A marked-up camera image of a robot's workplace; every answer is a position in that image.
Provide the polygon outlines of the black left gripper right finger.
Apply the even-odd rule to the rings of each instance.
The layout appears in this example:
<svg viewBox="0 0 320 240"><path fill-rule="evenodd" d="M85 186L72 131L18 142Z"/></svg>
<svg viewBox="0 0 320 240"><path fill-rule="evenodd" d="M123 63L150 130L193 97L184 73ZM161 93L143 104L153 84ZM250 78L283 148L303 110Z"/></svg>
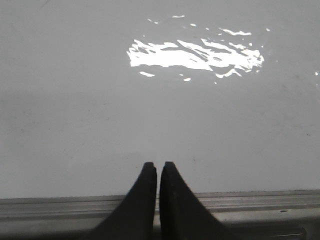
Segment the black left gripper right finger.
<svg viewBox="0 0 320 240"><path fill-rule="evenodd" d="M164 240L239 239L201 204L173 162L161 173L159 214Z"/></svg>

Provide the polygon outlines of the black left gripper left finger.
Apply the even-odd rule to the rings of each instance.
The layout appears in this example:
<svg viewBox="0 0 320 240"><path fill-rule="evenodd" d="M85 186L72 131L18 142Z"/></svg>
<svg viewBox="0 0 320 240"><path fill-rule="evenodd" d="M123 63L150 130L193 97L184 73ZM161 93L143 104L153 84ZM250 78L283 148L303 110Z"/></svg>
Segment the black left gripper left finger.
<svg viewBox="0 0 320 240"><path fill-rule="evenodd" d="M119 206L88 235L89 240L150 240L156 204L157 171L152 162L142 170Z"/></svg>

